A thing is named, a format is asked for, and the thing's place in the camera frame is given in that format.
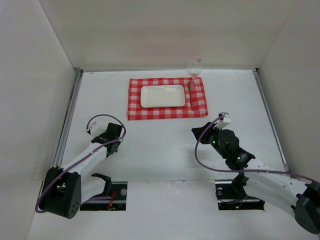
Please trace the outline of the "red white checkered cloth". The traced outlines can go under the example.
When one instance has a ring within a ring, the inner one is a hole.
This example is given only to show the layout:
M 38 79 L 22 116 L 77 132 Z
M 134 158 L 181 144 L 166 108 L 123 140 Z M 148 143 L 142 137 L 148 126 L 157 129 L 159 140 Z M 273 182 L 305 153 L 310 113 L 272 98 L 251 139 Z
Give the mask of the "red white checkered cloth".
M 127 119 L 131 120 L 156 120 L 156 119 L 179 119 L 200 118 L 207 116 L 208 104 L 206 100 L 203 80 L 196 77 L 192 90 L 193 111 L 191 110 L 187 83 L 190 77 L 175 78 L 131 78 L 128 89 Z M 154 107 L 144 108 L 141 106 L 141 89 L 144 86 L 155 85 L 182 85 L 185 91 L 185 105 L 180 107 Z

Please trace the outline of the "white rectangular plate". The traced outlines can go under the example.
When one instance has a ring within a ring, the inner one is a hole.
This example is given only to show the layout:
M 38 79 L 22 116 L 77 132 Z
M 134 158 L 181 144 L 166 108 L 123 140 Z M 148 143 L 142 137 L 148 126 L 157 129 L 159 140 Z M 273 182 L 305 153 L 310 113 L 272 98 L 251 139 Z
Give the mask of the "white rectangular plate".
M 147 85 L 140 91 L 143 108 L 183 107 L 186 104 L 182 85 Z

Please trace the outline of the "clear wine glass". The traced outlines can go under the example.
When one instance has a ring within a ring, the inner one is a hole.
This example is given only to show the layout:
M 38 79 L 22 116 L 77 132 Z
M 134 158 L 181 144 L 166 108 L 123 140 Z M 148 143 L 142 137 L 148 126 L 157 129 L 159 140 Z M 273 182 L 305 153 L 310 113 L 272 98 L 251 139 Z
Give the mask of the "clear wine glass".
M 193 87 L 195 85 L 195 78 L 199 76 L 202 71 L 202 59 L 199 56 L 192 56 L 189 59 L 187 73 L 191 77 L 189 85 Z

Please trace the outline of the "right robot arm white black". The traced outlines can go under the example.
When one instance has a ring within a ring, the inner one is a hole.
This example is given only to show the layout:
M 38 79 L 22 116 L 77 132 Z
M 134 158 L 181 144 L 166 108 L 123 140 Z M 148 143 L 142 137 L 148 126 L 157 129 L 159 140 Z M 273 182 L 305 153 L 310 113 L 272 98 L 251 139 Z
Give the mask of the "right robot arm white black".
M 241 194 L 267 202 L 295 219 L 307 232 L 320 233 L 320 183 L 276 171 L 240 147 L 232 130 L 219 120 L 192 128 L 198 144 L 211 145 L 225 160 L 227 173 L 236 173 L 233 184 Z

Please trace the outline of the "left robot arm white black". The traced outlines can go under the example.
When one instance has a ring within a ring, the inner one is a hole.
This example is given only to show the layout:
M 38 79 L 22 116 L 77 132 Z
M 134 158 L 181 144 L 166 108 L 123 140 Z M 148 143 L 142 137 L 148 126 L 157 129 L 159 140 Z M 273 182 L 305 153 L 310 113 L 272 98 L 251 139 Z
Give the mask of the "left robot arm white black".
M 92 169 L 118 151 L 126 129 L 122 124 L 111 122 L 106 129 L 99 129 L 94 122 L 88 132 L 93 139 L 78 157 L 47 171 L 35 207 L 37 213 L 51 213 L 72 219 L 82 205 L 113 197 L 111 178 L 102 173 L 93 173 Z

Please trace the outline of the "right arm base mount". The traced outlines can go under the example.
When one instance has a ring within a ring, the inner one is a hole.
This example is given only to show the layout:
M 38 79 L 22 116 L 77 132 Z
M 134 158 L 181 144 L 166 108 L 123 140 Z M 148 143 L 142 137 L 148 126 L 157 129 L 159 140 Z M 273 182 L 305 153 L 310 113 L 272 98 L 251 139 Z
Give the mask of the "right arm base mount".
M 244 190 L 248 180 L 239 173 L 234 179 L 218 180 L 215 182 L 215 196 L 220 211 L 264 210 L 265 202 L 249 196 Z

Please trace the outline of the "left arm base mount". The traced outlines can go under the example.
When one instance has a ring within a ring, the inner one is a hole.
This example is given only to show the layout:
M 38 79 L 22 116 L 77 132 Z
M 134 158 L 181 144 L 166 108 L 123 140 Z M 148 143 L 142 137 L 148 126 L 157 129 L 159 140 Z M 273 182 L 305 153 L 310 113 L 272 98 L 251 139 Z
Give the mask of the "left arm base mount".
M 125 211 L 128 183 L 93 173 L 81 184 L 81 211 Z

